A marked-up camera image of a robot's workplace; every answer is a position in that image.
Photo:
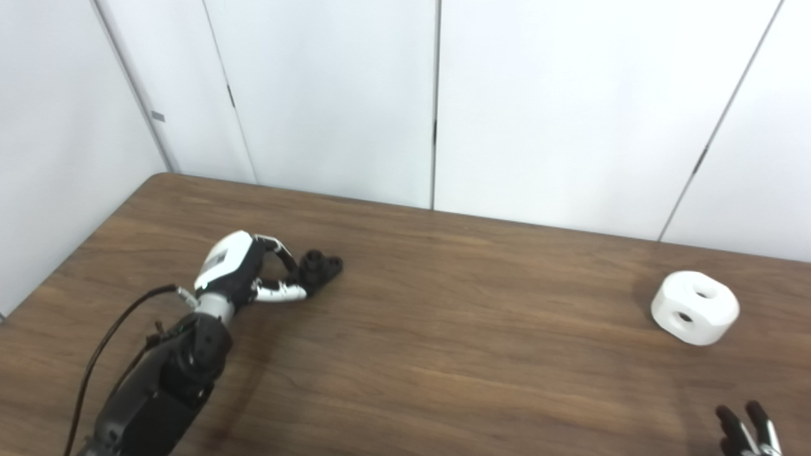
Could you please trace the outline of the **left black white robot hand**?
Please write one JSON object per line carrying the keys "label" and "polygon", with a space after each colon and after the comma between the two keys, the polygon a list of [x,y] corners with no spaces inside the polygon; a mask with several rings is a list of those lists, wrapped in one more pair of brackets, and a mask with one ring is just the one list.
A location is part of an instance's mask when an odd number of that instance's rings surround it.
{"label": "left black white robot hand", "polygon": [[209,251],[194,282],[195,298],[215,294],[235,309],[254,302],[293,302],[308,297],[302,286],[288,280],[264,282],[260,273],[267,252],[281,260],[288,272],[297,263],[286,246],[276,237],[235,231],[221,239]]}

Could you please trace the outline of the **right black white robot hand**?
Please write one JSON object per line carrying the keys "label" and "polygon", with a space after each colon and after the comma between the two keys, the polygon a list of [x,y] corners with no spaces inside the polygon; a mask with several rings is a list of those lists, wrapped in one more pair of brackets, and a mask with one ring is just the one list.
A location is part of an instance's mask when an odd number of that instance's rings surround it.
{"label": "right black white robot hand", "polygon": [[747,402],[745,410],[754,433],[729,407],[715,408],[715,415],[722,430],[719,447],[724,455],[782,455],[776,427],[761,403]]}

